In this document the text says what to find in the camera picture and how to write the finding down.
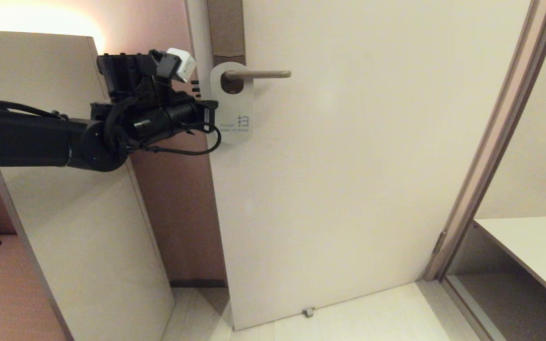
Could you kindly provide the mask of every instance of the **white tile floor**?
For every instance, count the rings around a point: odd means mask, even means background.
[[[226,289],[174,289],[163,341],[478,341],[437,282],[395,289],[234,332]]]

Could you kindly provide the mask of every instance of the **black robotic arm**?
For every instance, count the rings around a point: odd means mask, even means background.
[[[193,58],[176,51],[98,56],[111,102],[91,103],[91,119],[0,101],[0,167],[69,166],[109,172],[139,150],[185,155],[215,150],[221,143],[214,125],[218,103],[173,90],[171,80],[187,81],[195,67]],[[152,145],[194,130],[217,132],[218,140],[199,152]]]

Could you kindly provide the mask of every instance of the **door lever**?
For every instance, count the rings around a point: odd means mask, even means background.
[[[290,78],[291,71],[226,71],[223,76],[228,81],[255,78]]]

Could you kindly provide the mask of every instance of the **wall light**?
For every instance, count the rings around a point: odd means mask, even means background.
[[[93,19],[63,7],[0,2],[0,31],[91,36],[97,50],[104,51],[104,36]]]

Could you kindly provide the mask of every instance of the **door frame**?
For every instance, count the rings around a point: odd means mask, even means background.
[[[441,280],[507,150],[546,56],[546,0],[532,0],[490,120],[423,278]]]

